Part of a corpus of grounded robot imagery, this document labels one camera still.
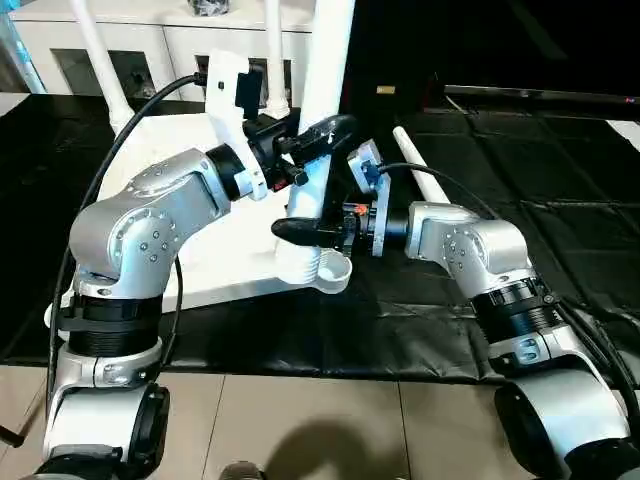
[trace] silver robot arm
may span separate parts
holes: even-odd
[[[360,249],[382,256],[391,245],[440,265],[473,306],[489,363],[510,382],[495,403],[519,463],[544,478],[640,478],[640,452],[625,412],[564,322],[518,228],[448,203],[414,202],[408,215],[398,214],[389,208],[391,177],[373,141],[348,163],[373,201],[345,202],[339,225],[287,218],[273,232],[348,254]]]
[[[184,242],[230,208],[204,153],[191,149],[150,166],[76,218],[69,241],[78,265],[74,291],[106,299],[162,295]]]
[[[330,117],[298,136],[297,124],[295,112],[246,124],[267,188],[304,184],[305,165],[331,154],[353,130],[347,116]],[[138,479],[158,466],[170,397],[154,382],[171,265],[190,236],[251,193],[248,175],[228,145],[207,153],[191,149],[150,166],[123,191],[78,215],[69,241],[77,262],[74,296],[58,318],[69,341],[59,350],[45,464],[35,478],[97,478],[105,471],[108,479]]]

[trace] black foam mat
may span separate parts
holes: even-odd
[[[160,112],[201,109],[164,102]],[[430,166],[468,185],[522,230],[556,292],[577,301],[586,294],[615,314],[601,320],[640,374],[640,191],[632,188],[640,153],[602,120],[551,112],[437,109],[398,122]],[[56,96],[29,97],[0,119],[0,131],[9,133],[0,152],[0,361],[44,365],[42,313],[68,228],[112,134],[100,99]],[[387,161],[400,160],[388,129],[375,138]],[[328,204],[343,198],[350,181],[339,167]],[[464,192],[445,189],[452,201],[478,208]],[[392,205],[418,198],[411,175],[394,174]],[[471,308],[439,267],[393,250],[353,260],[350,285],[338,295],[304,289],[185,311],[171,368],[501,380],[488,366]],[[171,319],[163,316],[163,334]]]

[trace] white pole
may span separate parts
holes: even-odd
[[[282,27],[280,24],[280,0],[265,0],[265,23],[267,25],[267,78],[269,98],[266,114],[283,118],[289,114],[289,104],[284,89],[284,64],[282,63]]]
[[[316,0],[300,132],[338,113],[354,6],[355,0]],[[309,182],[301,187],[291,186],[288,217],[320,217],[330,166],[330,156],[307,165]],[[318,273],[320,254],[320,248],[300,247],[279,240],[276,247],[278,276],[294,285],[313,282]]]
[[[415,165],[423,165],[427,166],[426,162],[420,155],[420,152],[413,144],[409,135],[402,127],[396,127],[393,129],[393,137],[396,139],[398,146],[400,147],[400,151],[404,156],[407,163],[413,163]],[[438,183],[438,180],[426,172],[419,172],[417,170],[412,170],[413,178],[416,179],[416,183],[418,184],[418,188],[420,192],[422,192],[422,196],[427,202],[434,203],[451,203],[449,201],[449,197],[447,197],[444,190]]]
[[[96,72],[98,83],[102,89],[104,99],[109,107],[109,123],[117,135],[133,116],[122,86],[107,53],[107,48],[98,33],[95,19],[89,11],[86,0],[70,0],[71,8],[76,16],[80,31],[84,37],[93,70]]]

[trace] white mount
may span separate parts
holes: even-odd
[[[87,0],[70,0],[76,19],[81,26],[89,58],[96,72],[100,87],[109,106],[110,122],[117,134],[131,118],[122,87],[96,28]],[[307,68],[306,85],[302,107],[301,128],[312,125],[338,111],[340,90],[349,32],[355,0],[318,1],[312,47]],[[265,111],[274,117],[288,113],[283,81],[281,54],[280,2],[266,2],[266,24],[269,42],[268,74],[269,102]],[[212,50],[210,55],[209,85],[233,77],[234,84],[239,71],[248,71],[248,59],[236,54]],[[208,113],[191,115],[168,115],[144,118],[133,130],[108,169],[98,199],[108,198],[122,190],[138,172],[151,164],[160,162],[189,148],[210,150],[220,143],[228,143],[249,170],[255,158],[248,157],[246,138],[242,133],[242,111],[232,103],[233,98],[219,95],[207,86],[206,110]],[[209,225],[192,236],[180,250],[184,276],[183,308],[193,308],[241,298],[265,295],[301,287],[314,287],[325,293],[338,293],[346,288],[351,275],[351,262],[334,250],[313,249],[309,258],[310,267],[300,265],[301,258],[294,260],[298,269],[310,270],[304,282],[286,283],[284,271],[276,265],[276,241],[271,233],[271,224],[286,215],[287,204],[301,203],[304,197],[305,216],[318,217],[322,211],[324,191],[330,158],[318,160],[319,168],[308,168],[309,184],[291,193],[290,188],[273,193],[260,185],[256,176],[252,185],[255,199],[249,197],[233,203],[230,215]],[[300,216],[300,212],[290,214]],[[296,251],[301,247],[287,244]],[[174,309],[177,281],[175,271],[164,294],[163,311]],[[69,304],[72,292],[62,299],[62,306]],[[51,307],[45,314],[49,323]]]

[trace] beige floor tile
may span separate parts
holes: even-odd
[[[165,454],[154,480],[199,480],[202,476],[213,421],[223,383],[222,375],[163,373],[159,382],[171,392],[171,412]],[[39,402],[25,444],[7,451],[0,462],[0,479],[17,480],[42,463],[44,407]]]
[[[21,430],[44,377],[42,368],[0,366],[0,425],[16,433]],[[8,448],[0,442],[0,461]]]
[[[44,386],[27,413],[29,433],[20,448],[10,448],[0,461],[0,478],[16,480],[35,472],[42,464],[42,441],[44,439],[45,408]]]
[[[153,480],[200,480],[207,458],[224,375],[163,373],[158,383],[171,393],[169,429]]]
[[[272,480],[408,478],[397,384],[227,375],[204,478],[238,460]]]
[[[413,480],[517,480],[533,475],[511,456],[492,387],[401,383]]]

